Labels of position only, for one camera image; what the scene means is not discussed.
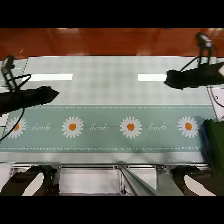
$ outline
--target white rectangle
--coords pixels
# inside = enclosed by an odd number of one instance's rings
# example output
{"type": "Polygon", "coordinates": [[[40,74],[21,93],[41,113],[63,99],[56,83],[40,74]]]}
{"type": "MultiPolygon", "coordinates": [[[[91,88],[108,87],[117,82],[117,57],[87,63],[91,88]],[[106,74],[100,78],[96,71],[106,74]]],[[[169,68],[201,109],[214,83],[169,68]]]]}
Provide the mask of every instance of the white rectangle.
{"type": "Polygon", "coordinates": [[[166,81],[166,74],[138,74],[138,81],[141,82],[164,82],[166,81]]]}
{"type": "Polygon", "coordinates": [[[31,78],[29,82],[36,81],[60,81],[60,80],[72,80],[72,73],[57,73],[57,74],[31,74],[31,78]]]}

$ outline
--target table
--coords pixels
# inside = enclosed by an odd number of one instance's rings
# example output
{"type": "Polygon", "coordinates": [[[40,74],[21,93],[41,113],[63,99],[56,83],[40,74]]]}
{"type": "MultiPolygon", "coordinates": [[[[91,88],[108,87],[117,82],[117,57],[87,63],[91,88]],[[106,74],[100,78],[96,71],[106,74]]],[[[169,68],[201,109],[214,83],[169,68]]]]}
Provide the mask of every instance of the table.
{"type": "MultiPolygon", "coordinates": [[[[176,90],[162,82],[138,82],[139,73],[165,74],[181,69],[191,57],[161,56],[63,56],[30,57],[24,74],[72,73],[71,81],[28,82],[23,88],[49,85],[60,92],[49,104],[212,107],[206,87],[176,90]]],[[[196,62],[189,68],[195,68],[196,62]]],[[[0,152],[3,162],[30,163],[204,163],[200,152],[159,153],[67,153],[67,152],[0,152]]]]}

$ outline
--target daisy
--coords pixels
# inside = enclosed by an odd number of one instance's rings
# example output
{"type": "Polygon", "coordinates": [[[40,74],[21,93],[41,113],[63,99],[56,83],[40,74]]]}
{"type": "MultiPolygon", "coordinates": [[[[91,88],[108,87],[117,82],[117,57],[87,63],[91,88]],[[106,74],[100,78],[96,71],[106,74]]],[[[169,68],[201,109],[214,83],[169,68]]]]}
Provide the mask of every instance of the daisy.
{"type": "Polygon", "coordinates": [[[198,135],[198,125],[194,118],[182,117],[178,121],[178,130],[182,132],[182,135],[188,138],[194,138],[198,135]]]}
{"type": "Polygon", "coordinates": [[[123,135],[126,135],[126,138],[135,138],[141,134],[140,131],[142,130],[140,121],[134,117],[123,119],[120,127],[120,131],[123,131],[123,135]]]}
{"type": "MultiPolygon", "coordinates": [[[[11,119],[5,128],[5,132],[9,132],[13,126],[16,124],[16,122],[18,121],[18,117],[14,117],[13,119],[11,119]]],[[[23,131],[26,130],[26,121],[25,119],[21,119],[20,122],[16,125],[16,127],[13,129],[13,131],[9,134],[8,138],[17,138],[18,136],[23,134],[23,131]]]]}
{"type": "Polygon", "coordinates": [[[66,138],[70,137],[71,139],[82,133],[83,126],[83,121],[78,117],[69,117],[63,122],[62,131],[64,132],[64,135],[66,135],[66,138]]]}

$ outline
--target reddish-brown wooden surface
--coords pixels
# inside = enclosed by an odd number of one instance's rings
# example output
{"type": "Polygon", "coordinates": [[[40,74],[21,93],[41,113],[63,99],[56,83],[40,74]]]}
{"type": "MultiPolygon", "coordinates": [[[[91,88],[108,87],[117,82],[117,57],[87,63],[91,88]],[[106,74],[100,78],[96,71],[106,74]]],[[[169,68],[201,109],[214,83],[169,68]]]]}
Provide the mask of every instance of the reddish-brown wooden surface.
{"type": "MultiPolygon", "coordinates": [[[[0,28],[0,60],[57,55],[196,56],[197,32],[214,28],[0,28]]],[[[224,57],[224,30],[212,35],[224,57]]]]}

